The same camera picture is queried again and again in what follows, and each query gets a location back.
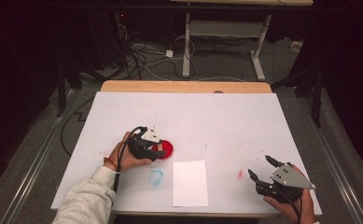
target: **blue mark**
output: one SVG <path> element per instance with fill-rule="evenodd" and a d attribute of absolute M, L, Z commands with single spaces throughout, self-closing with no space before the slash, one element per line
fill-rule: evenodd
<path fill-rule="evenodd" d="M 161 170 L 153 170 L 149 174 L 149 183 L 152 186 L 158 186 L 161 183 L 161 179 L 163 178 L 163 172 Z"/>

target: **red stain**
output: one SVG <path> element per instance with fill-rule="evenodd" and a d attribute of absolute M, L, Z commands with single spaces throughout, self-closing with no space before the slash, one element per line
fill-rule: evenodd
<path fill-rule="evenodd" d="M 241 179 L 242 179 L 242 177 L 243 177 L 243 173 L 244 173 L 244 171 L 243 171 L 242 169 L 240 169 L 239 174 L 237 175 L 237 178 L 238 178 L 239 180 L 241 180 Z"/>

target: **gray sleeve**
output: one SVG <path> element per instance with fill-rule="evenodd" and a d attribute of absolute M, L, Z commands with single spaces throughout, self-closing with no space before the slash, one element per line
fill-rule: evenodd
<path fill-rule="evenodd" d="M 65 194 L 52 223 L 108 223 L 115 192 L 115 172 L 105 166 L 76 182 Z"/>

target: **desk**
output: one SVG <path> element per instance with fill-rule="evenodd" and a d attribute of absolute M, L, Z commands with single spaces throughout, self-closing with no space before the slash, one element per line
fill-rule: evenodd
<path fill-rule="evenodd" d="M 176 2 L 213 3 L 213 4 L 244 4 L 244 5 L 287 5 L 289 7 L 311 6 L 313 0 L 172 0 Z M 257 37 L 258 42 L 255 50 L 250 51 L 250 57 L 259 81 L 265 80 L 265 75 L 259 61 L 260 50 L 265 40 L 266 32 L 272 15 L 266 15 L 263 22 L 239 22 L 239 21 L 192 21 L 190 13 L 187 13 L 185 31 L 185 53 L 183 61 L 183 77 L 189 77 L 190 65 L 190 36 L 191 35 L 215 35 L 235 37 Z"/>
<path fill-rule="evenodd" d="M 107 81 L 96 95 L 51 208 L 58 209 L 68 189 L 102 165 L 103 156 L 126 131 L 152 125 L 172 142 L 175 153 L 167 161 L 120 176 L 113 206 L 117 214 L 274 217 L 278 212 L 257 195 L 247 169 L 272 182 L 269 174 L 275 168 L 264 159 L 271 155 L 306 172 L 277 97 L 266 83 Z M 173 163 L 195 160 L 205 160 L 209 206 L 172 207 Z M 163 179 L 152 186 L 149 174 L 157 170 Z"/>

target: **red lid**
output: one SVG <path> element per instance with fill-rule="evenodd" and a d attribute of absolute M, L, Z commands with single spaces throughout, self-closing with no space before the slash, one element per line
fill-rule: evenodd
<path fill-rule="evenodd" d="M 166 159 L 168 159 L 169 157 L 172 156 L 172 154 L 173 154 L 173 145 L 170 142 L 168 142 L 166 140 L 162 140 L 161 141 L 161 148 L 166 153 L 162 157 L 159 157 L 158 158 L 159 160 L 166 160 Z M 152 151 L 158 151 L 158 145 L 152 146 Z"/>

